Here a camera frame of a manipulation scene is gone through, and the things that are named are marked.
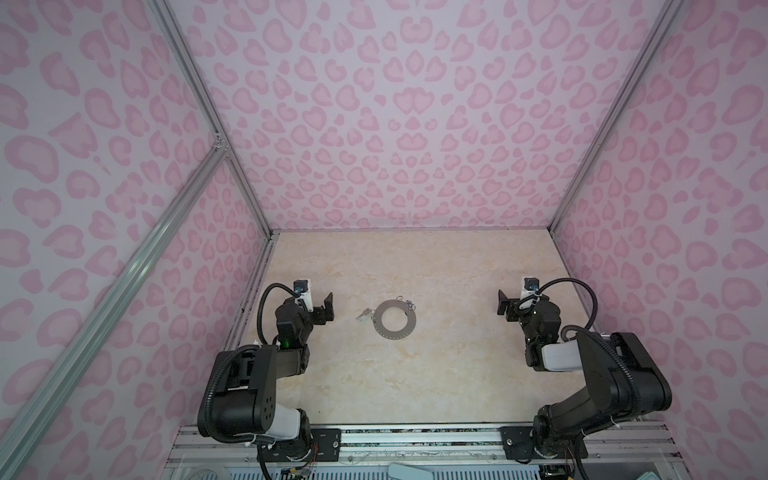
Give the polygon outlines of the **silver key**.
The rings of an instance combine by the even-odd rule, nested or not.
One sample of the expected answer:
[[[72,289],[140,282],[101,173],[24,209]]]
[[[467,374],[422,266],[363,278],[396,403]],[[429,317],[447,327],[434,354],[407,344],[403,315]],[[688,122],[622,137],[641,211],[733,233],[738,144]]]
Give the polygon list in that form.
[[[372,319],[372,317],[373,317],[374,313],[375,313],[375,311],[374,311],[374,310],[372,310],[372,309],[370,309],[370,308],[366,308],[366,309],[365,309],[363,312],[361,312],[361,313],[360,313],[360,314],[359,314],[359,315],[356,317],[356,319],[357,319],[358,321],[360,321],[360,322],[367,322],[367,321],[370,321],[370,320]]]

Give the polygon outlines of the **silver perforated metal ring disc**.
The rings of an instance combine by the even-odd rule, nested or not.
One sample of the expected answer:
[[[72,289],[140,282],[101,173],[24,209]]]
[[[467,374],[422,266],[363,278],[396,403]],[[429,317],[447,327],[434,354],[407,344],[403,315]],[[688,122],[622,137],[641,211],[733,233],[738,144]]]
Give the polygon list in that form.
[[[388,299],[375,308],[372,323],[379,336],[391,341],[410,336],[417,325],[416,309],[408,310],[402,296]]]

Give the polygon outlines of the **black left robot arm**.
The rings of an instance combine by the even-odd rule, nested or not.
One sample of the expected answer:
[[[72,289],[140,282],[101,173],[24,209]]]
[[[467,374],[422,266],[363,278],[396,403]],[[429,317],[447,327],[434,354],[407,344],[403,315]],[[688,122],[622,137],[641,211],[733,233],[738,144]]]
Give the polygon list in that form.
[[[289,298],[275,311],[278,334],[270,345],[249,344],[217,354],[197,415],[201,436],[222,444],[256,445],[289,461],[317,451],[308,414],[277,400],[277,381],[306,372],[313,329],[334,320],[333,295],[309,310]]]

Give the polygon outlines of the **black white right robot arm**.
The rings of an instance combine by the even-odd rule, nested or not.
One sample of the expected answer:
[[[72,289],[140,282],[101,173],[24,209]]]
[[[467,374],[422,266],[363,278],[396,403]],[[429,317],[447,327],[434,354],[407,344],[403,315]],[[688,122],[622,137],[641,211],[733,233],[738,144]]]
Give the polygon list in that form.
[[[587,436],[671,406],[671,387],[633,333],[603,336],[563,326],[561,310],[546,295],[498,293],[497,314],[521,327],[526,365],[537,372],[583,374],[585,386],[541,407],[525,427],[499,429],[505,457],[521,464],[588,457]]]

